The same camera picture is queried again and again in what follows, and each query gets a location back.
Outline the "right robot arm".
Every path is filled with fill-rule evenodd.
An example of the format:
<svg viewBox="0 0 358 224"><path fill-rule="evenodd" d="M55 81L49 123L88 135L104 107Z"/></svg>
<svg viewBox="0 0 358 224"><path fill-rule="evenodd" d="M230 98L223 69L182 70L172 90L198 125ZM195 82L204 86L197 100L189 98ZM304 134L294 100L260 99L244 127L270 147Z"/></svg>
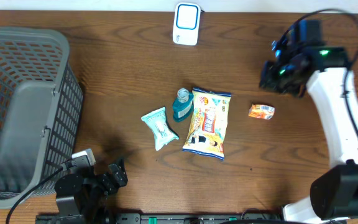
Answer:
<svg viewBox="0 0 358 224"><path fill-rule="evenodd" d="M358 218L358 99L346 50L324 43L318 20L295 22L272 49L275 60L265 63L259 86L310 95L323 126L330 165L311 184L309 196L283 207L283 219L326 223Z"/></svg>

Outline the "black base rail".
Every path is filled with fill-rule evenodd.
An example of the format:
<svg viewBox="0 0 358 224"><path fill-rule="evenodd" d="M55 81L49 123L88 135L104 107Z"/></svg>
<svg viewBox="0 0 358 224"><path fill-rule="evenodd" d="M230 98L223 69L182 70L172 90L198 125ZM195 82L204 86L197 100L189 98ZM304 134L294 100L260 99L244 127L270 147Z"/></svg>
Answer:
<svg viewBox="0 0 358 224"><path fill-rule="evenodd" d="M117 224L218 224L226 222L239 223L280 223L280 215L268 213L246 213L245 215L226 214L187 214L187 215L157 215L157 214L139 214L139 213L120 213L116 215Z"/></svg>

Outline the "white barcode scanner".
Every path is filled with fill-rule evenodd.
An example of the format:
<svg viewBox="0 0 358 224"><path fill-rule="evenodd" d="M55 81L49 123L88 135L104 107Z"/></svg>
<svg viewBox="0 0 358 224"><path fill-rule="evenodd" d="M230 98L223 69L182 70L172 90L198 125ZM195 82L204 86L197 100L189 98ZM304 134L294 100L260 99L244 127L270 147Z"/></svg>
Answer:
<svg viewBox="0 0 358 224"><path fill-rule="evenodd" d="M178 45L194 46L198 42L201 8L189 2L179 2L175 8L172 40Z"/></svg>

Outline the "orange tissue pack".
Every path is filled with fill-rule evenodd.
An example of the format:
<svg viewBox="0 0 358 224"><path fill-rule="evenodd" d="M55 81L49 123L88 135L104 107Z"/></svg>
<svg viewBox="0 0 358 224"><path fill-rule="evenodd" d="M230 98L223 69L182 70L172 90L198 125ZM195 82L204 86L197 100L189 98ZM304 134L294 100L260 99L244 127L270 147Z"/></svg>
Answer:
<svg viewBox="0 0 358 224"><path fill-rule="evenodd" d="M252 105L248 116L257 119L271 119L275 114L275 108L269 105Z"/></svg>

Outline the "grey plastic basket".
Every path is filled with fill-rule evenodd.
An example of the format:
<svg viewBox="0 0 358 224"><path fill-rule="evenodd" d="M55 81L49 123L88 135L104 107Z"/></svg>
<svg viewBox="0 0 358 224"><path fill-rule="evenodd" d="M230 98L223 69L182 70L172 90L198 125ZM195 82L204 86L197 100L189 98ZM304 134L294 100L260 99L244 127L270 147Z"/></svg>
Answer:
<svg viewBox="0 0 358 224"><path fill-rule="evenodd" d="M54 192L73 152L83 92L59 32L0 27L0 209Z"/></svg>

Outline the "mint wet wipes pack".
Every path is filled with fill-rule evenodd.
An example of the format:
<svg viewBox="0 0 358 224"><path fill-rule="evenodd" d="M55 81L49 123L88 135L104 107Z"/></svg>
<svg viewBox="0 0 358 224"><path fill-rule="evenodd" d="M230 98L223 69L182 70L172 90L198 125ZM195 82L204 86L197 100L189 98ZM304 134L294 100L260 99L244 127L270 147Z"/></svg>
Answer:
<svg viewBox="0 0 358 224"><path fill-rule="evenodd" d="M141 117L141 120L152 130L155 140L155 150L159 151L179 137L169 128L165 107L159 108Z"/></svg>

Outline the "blue mouthwash bottle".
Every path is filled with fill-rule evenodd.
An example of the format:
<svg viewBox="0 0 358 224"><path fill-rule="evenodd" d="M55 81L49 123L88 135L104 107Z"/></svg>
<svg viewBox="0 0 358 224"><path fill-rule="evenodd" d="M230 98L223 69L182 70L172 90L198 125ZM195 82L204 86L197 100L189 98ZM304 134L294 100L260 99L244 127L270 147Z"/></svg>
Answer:
<svg viewBox="0 0 358 224"><path fill-rule="evenodd" d="M181 88L177 91L177 98L172 104L173 119L176 122L183 121L193 111L193 99L194 96L186 88Z"/></svg>

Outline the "yellow snack bag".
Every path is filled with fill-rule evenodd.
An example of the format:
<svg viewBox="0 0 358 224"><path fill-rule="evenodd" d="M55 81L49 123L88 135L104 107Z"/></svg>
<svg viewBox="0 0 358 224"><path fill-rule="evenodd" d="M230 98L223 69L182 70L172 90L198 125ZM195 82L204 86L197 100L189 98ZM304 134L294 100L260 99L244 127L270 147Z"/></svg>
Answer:
<svg viewBox="0 0 358 224"><path fill-rule="evenodd" d="M223 160L231 94L201 88L192 94L194 110L182 150Z"/></svg>

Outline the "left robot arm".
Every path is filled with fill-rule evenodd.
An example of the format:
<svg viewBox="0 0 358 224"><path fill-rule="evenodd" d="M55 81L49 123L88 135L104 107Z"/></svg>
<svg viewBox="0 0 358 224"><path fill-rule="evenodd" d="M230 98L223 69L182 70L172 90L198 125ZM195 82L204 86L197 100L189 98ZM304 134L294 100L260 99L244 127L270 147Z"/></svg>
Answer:
<svg viewBox="0 0 358 224"><path fill-rule="evenodd" d="M124 159L108 165L103 174L94 173L94 162L87 156L63 164L70 171L55 183L56 215L38 215L35 224L110 224L116 217L105 206L105 200L128 183Z"/></svg>

